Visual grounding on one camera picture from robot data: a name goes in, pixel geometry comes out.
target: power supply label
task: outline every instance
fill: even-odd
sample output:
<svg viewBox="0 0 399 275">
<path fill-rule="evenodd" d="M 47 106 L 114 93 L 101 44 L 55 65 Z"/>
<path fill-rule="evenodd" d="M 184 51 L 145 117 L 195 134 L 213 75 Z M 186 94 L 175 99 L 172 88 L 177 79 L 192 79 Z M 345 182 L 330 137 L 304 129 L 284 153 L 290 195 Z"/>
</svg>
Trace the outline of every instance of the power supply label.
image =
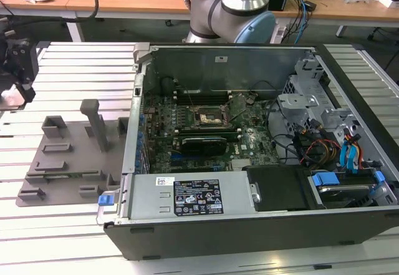
<svg viewBox="0 0 399 275">
<path fill-rule="evenodd" d="M 188 180 L 173 183 L 175 215 L 223 214 L 219 180 Z"/>
</svg>

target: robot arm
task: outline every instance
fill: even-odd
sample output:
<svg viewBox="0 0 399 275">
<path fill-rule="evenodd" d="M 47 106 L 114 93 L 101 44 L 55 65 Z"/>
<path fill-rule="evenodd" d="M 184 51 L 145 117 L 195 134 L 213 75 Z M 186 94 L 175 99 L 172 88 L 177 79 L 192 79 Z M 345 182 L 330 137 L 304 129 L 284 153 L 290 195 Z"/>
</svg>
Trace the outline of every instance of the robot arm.
<svg viewBox="0 0 399 275">
<path fill-rule="evenodd" d="M 264 43 L 276 19 L 269 0 L 191 0 L 188 43 Z"/>
</svg>

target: motherboard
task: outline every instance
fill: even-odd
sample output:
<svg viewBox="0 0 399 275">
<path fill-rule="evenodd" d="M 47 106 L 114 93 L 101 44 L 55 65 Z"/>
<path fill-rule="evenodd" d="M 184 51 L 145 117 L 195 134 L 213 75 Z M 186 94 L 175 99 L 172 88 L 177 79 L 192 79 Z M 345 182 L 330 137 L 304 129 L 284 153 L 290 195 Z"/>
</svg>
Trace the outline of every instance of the motherboard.
<svg viewBox="0 0 399 275">
<path fill-rule="evenodd" d="M 252 93 L 225 96 L 145 96 L 150 173 L 241 171 L 278 163 L 265 123 L 268 101 Z"/>
</svg>

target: gray 3d printed holder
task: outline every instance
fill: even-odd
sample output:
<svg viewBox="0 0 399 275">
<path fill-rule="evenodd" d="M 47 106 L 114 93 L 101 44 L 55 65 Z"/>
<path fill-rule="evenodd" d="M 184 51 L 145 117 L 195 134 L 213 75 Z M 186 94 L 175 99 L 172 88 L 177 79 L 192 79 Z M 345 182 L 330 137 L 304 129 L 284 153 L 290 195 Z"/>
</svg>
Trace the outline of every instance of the gray 3d printed holder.
<svg viewBox="0 0 399 275">
<path fill-rule="evenodd" d="M 18 206 L 95 203 L 119 188 L 128 118 L 104 122 L 97 99 L 82 101 L 89 122 L 47 116 L 42 141 L 18 194 Z"/>
</svg>

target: circuit board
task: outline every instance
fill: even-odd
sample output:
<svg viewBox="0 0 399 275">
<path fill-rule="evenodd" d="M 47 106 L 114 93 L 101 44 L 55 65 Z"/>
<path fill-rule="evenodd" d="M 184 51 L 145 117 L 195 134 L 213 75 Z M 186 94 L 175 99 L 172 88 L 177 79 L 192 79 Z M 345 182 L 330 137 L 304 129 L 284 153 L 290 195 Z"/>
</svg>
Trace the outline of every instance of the circuit board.
<svg viewBox="0 0 399 275">
<path fill-rule="evenodd" d="M 240 171 L 247 165 L 278 163 L 265 126 L 265 105 L 244 93 L 223 105 L 178 105 L 171 97 L 146 96 L 150 173 Z M 201 155 L 184 153 L 185 143 L 196 139 L 218 140 L 222 153 L 211 153 L 211 147 Z"/>
</svg>

